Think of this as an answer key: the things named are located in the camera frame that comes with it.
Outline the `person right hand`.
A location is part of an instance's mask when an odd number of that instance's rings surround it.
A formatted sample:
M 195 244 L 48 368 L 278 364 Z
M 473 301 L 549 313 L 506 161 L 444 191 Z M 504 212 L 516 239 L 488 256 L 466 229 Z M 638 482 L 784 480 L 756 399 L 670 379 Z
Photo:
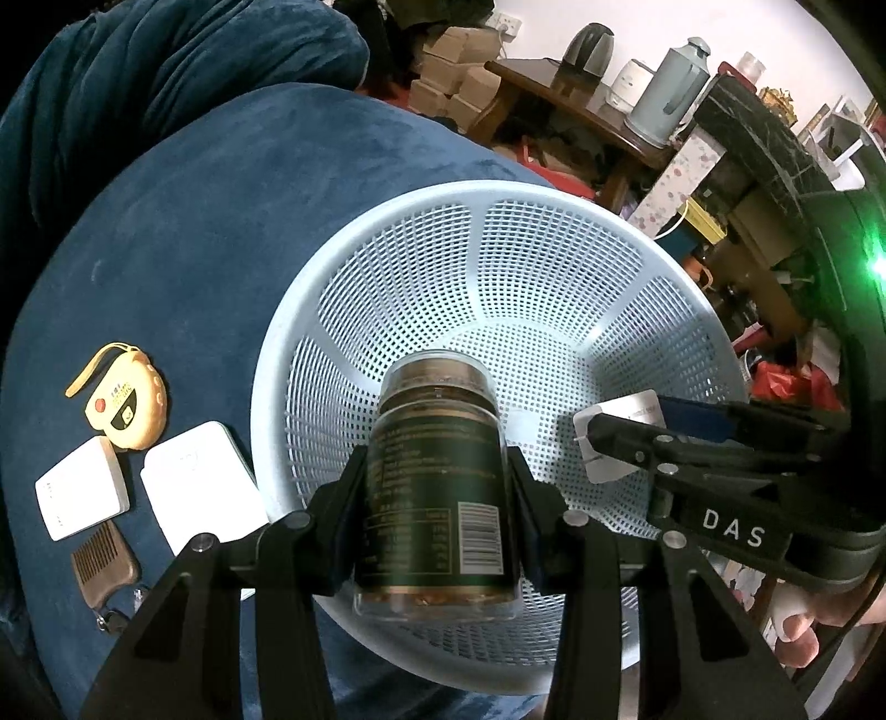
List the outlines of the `person right hand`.
M 841 594 L 813 594 L 789 584 L 778 584 L 770 604 L 776 631 L 774 653 L 784 666 L 808 666 L 820 651 L 814 627 L 842 627 L 873 591 L 877 579 L 868 578 L 852 591 Z

